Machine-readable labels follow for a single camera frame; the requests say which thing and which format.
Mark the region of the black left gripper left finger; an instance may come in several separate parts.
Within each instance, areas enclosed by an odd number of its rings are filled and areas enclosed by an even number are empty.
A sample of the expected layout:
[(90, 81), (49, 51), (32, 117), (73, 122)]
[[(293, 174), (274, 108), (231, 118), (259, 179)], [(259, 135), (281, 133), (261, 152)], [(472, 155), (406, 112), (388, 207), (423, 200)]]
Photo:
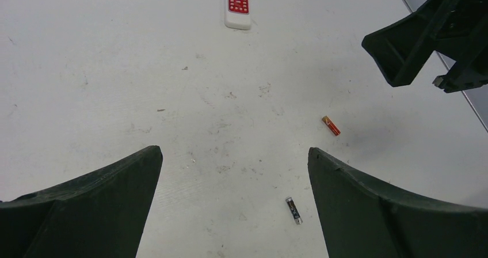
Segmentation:
[(1, 203), (2, 257), (135, 257), (163, 155), (148, 146), (111, 165)]

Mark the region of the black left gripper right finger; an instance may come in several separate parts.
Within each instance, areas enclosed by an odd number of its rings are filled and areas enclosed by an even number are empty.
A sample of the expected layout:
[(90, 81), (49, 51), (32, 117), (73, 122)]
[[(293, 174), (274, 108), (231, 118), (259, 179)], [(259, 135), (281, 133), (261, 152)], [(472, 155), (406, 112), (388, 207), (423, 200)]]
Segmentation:
[(308, 173), (330, 257), (486, 257), (487, 210), (428, 198), (312, 147)]

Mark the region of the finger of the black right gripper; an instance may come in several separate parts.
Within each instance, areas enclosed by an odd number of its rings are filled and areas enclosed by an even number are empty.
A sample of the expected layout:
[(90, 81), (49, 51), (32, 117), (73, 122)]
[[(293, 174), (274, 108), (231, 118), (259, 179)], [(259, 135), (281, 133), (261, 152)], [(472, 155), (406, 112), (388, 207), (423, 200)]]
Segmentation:
[(467, 36), (440, 40), (436, 50), (455, 61), (445, 75), (434, 79), (436, 87), (453, 93), (487, 84), (487, 20)]
[(427, 0), (411, 15), (366, 35), (361, 45), (392, 87), (407, 86), (440, 40), (467, 36), (481, 20), (487, 20), (487, 0)]

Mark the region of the white red remote control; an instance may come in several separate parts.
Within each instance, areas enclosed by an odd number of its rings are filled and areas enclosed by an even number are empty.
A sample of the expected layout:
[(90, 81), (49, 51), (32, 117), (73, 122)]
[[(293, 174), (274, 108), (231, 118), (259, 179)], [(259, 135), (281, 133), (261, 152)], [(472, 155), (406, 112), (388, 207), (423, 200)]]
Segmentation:
[(231, 29), (250, 30), (249, 0), (225, 0), (224, 24)]

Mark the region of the black silver battery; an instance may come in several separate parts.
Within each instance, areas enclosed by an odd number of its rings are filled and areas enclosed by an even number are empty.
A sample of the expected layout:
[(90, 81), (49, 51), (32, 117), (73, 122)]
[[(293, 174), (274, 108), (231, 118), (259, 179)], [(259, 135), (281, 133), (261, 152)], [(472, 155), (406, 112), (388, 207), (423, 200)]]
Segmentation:
[(285, 199), (285, 202), (293, 216), (293, 220), (297, 225), (301, 225), (303, 223), (303, 220), (299, 214), (298, 208), (294, 202), (294, 200), (291, 197), (288, 197)]

